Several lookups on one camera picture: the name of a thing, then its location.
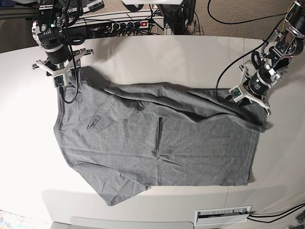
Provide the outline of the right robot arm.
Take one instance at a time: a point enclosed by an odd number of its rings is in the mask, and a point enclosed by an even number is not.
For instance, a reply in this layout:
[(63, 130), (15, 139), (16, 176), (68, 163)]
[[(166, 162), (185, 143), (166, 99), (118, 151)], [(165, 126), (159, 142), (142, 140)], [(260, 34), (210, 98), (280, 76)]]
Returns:
[(41, 0), (39, 15), (32, 25), (32, 36), (44, 49), (47, 60), (42, 64), (59, 70), (67, 61), (72, 61), (74, 74), (77, 74), (76, 54), (73, 45), (81, 45), (89, 39), (85, 25), (75, 26), (82, 15), (81, 0)]

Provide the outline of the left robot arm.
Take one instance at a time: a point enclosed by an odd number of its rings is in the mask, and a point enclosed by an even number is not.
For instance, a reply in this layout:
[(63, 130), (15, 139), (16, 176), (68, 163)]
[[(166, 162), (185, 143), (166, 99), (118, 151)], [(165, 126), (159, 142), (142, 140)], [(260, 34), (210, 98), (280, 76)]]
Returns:
[(294, 56), (304, 50), (305, 2), (295, 0), (285, 16), (287, 27), (282, 32), (275, 30), (276, 36), (268, 38), (261, 52), (251, 53), (255, 73), (250, 75), (243, 65), (239, 85), (229, 93), (239, 106), (257, 103), (271, 114), (270, 105), (265, 101), (267, 91), (287, 75), (288, 65)]

